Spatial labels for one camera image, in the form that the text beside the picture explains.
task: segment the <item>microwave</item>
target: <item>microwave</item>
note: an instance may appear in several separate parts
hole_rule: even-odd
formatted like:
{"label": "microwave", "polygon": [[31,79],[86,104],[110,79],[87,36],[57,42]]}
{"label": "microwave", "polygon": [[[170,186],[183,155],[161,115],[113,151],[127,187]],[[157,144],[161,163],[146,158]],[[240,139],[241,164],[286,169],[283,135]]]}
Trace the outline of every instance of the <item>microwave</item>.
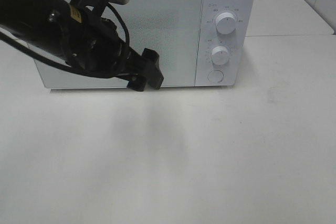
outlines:
{"label": "microwave", "polygon": [[[130,0],[114,7],[129,29],[130,46],[137,52],[150,48],[159,53],[163,87],[232,86],[253,1]],[[118,24],[108,11],[103,17]],[[124,39],[121,27],[118,33]],[[39,48],[29,47],[55,60]],[[123,88],[128,84],[118,78],[78,76],[38,61],[36,67],[49,89]]]}

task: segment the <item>timer knob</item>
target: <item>timer knob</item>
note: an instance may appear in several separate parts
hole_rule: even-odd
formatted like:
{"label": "timer knob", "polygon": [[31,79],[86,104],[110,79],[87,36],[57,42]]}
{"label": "timer knob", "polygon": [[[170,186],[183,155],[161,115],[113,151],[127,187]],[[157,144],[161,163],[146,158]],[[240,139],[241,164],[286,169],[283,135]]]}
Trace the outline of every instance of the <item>timer knob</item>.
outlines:
{"label": "timer knob", "polygon": [[215,47],[211,53],[211,59],[213,64],[222,66],[229,62],[230,52],[226,47]]}
{"label": "timer knob", "polygon": [[230,34],[236,30],[237,17],[231,12],[224,12],[216,18],[216,28],[220,34]]}

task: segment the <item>white knob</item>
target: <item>white knob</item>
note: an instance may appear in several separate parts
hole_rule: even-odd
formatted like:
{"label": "white knob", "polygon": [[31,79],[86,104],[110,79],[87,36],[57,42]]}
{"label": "white knob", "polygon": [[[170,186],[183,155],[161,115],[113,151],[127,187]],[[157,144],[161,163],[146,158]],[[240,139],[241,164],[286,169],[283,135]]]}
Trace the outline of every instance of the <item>white knob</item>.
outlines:
{"label": "white knob", "polygon": [[215,65],[225,65],[230,60],[230,52],[226,47],[215,47],[212,50],[211,59]]}
{"label": "white knob", "polygon": [[237,18],[233,13],[225,12],[216,18],[217,31],[220,34],[230,34],[236,30]]}

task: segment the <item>table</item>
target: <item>table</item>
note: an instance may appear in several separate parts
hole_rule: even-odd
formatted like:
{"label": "table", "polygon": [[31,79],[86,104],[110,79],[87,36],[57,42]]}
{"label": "table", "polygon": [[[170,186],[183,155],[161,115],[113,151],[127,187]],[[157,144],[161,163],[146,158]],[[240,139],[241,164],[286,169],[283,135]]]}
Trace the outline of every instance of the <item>table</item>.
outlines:
{"label": "table", "polygon": [[335,36],[246,39],[229,88],[48,91],[0,42],[0,220],[334,223]]}

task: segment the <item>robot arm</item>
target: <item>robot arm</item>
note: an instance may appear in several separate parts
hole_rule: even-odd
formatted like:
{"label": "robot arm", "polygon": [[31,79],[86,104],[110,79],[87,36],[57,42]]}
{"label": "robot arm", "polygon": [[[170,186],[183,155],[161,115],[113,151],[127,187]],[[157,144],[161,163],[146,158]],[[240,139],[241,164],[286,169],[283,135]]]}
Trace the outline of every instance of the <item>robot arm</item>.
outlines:
{"label": "robot arm", "polygon": [[[145,49],[142,55],[130,46],[127,27],[110,3],[129,0],[0,0],[0,27],[66,63],[51,61],[0,33],[0,39],[57,69],[93,78],[121,78],[128,88],[143,91],[146,84],[159,89],[163,76],[159,55]],[[122,25],[126,40],[116,25],[103,18],[109,8]]]}

